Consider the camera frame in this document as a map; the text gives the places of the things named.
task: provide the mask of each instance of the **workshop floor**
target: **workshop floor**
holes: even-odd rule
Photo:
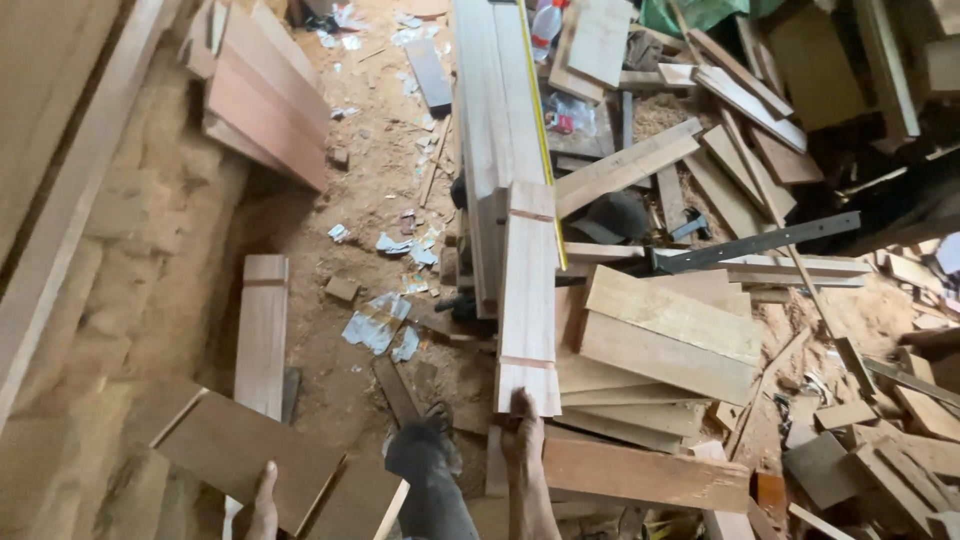
[[[240,3],[251,4],[252,0]],[[268,0],[268,4],[280,12],[286,2]],[[431,134],[413,124],[426,113],[420,94],[404,96],[403,82],[396,76],[401,72],[412,76],[403,49],[390,41],[391,35],[400,29],[394,19],[394,9],[399,4],[357,0],[354,5],[356,18],[370,25],[369,30],[356,34],[362,43],[359,50],[345,50],[339,42],[334,48],[324,48],[315,34],[296,34],[297,42],[322,73],[329,105],[359,109],[342,121],[331,122],[330,145],[348,149],[349,172],[331,170],[330,189],[315,198],[312,192],[296,188],[292,181],[257,169],[245,201],[236,212],[230,245],[240,255],[282,253],[290,258],[287,362],[303,370],[295,427],[320,433],[331,444],[359,454],[377,455],[395,429],[392,414],[373,376],[372,353],[349,345],[341,337],[352,307],[324,295],[324,285],[335,275],[361,284],[358,306],[384,292],[398,291],[401,274],[415,272],[416,266],[407,257],[379,255],[374,248],[376,239],[381,232],[394,240],[404,239],[397,216],[407,209],[415,209],[418,219],[423,220],[417,234],[429,227],[442,232],[452,225],[453,206],[448,196],[450,179],[440,171],[426,209],[418,205],[417,169],[422,153],[415,141]],[[434,40],[437,48],[444,51],[452,41],[445,19],[425,24],[441,27]],[[381,48],[383,52],[360,61]],[[442,55],[447,68],[451,57],[452,53]],[[684,108],[689,109],[689,104],[680,104],[673,96],[638,100],[636,137],[644,138],[679,123],[689,114],[682,111]],[[444,149],[444,154],[449,155],[449,150]],[[686,197],[694,201],[698,198],[688,185],[684,191]],[[349,239],[342,244],[334,243],[326,233],[337,224],[350,230]],[[454,293],[451,287],[439,286],[435,272],[421,273],[431,287],[440,288],[444,297]],[[764,342],[768,359],[801,325],[816,328],[818,317],[812,303],[798,293],[793,295],[794,302],[786,307],[766,306],[755,311],[755,319],[770,329]],[[429,299],[426,293],[420,296]],[[865,354],[886,354],[900,333],[911,330],[913,313],[909,299],[881,277],[869,277],[868,285],[862,289],[831,290],[827,297],[839,308],[843,322]],[[232,314],[229,311],[225,320],[233,319],[236,309],[233,306]],[[231,365],[231,358],[229,346],[218,355],[218,362],[225,366],[224,377],[228,376],[226,366]],[[804,372],[814,372],[831,391],[842,396],[847,390],[839,377],[838,364],[839,359],[829,356],[822,342],[811,340],[786,375],[802,380]],[[453,405],[455,414],[479,416],[489,410],[493,366],[490,355],[430,343],[400,369],[414,383],[425,405],[443,399]],[[843,388],[838,388],[838,381]],[[756,432],[745,434],[747,448],[738,460],[751,467],[779,471],[776,409],[767,399],[762,401],[760,411],[765,420],[757,424]],[[459,481],[465,495],[482,495],[484,438],[458,431],[455,443],[464,459]]]

